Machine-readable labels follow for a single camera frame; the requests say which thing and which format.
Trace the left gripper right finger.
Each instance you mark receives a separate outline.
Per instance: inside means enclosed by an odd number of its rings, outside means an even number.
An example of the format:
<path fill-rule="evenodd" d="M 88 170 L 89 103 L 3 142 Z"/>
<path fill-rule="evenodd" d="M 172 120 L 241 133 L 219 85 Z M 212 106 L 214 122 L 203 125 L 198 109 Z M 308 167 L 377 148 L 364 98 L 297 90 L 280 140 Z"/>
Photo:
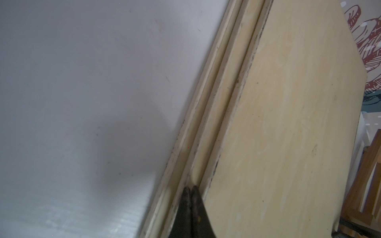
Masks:
<path fill-rule="evenodd" d="M 216 238 L 203 199 L 198 187 L 195 185 L 191 190 L 191 235 L 192 238 Z"/>

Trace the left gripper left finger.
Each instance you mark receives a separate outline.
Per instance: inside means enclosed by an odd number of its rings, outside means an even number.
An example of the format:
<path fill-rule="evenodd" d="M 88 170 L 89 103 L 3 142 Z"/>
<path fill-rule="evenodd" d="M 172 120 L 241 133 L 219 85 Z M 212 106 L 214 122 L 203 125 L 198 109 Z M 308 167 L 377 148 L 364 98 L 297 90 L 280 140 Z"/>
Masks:
<path fill-rule="evenodd" d="M 191 194 L 190 189 L 185 187 L 181 195 L 178 211 L 172 230 L 168 238 L 191 237 Z"/>

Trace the plywood board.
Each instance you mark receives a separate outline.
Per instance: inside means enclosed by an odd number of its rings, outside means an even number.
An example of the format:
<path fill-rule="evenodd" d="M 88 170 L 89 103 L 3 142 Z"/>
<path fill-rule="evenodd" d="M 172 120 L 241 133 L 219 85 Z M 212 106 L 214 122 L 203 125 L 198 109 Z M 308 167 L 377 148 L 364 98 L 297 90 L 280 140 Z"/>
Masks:
<path fill-rule="evenodd" d="M 219 238 L 329 238 L 367 73 L 340 1 L 274 1 L 205 207 Z"/>
<path fill-rule="evenodd" d="M 192 132 L 193 144 L 188 147 L 177 190 L 167 208 L 160 231 L 149 238 L 165 238 L 173 226 L 181 194 L 186 186 L 200 185 L 207 169 L 217 136 L 234 89 L 247 74 L 258 45 L 272 1 L 242 1 L 221 65 L 214 79 L 211 92 L 197 131 Z"/>
<path fill-rule="evenodd" d="M 148 238 L 160 231 L 161 222 L 172 203 L 188 158 L 188 147 L 193 144 L 194 138 L 191 133 L 198 129 L 242 3 L 242 1 L 229 1 L 227 5 L 164 174 L 140 230 L 140 238 Z"/>

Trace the wooden easel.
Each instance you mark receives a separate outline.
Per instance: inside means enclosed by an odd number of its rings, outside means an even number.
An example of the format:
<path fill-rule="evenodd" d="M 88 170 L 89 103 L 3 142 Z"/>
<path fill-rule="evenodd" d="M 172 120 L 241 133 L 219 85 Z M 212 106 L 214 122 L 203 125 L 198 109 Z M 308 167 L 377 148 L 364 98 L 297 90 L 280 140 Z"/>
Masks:
<path fill-rule="evenodd" d="M 363 153 L 359 170 L 344 200 L 332 238 L 381 236 L 381 130 Z"/>

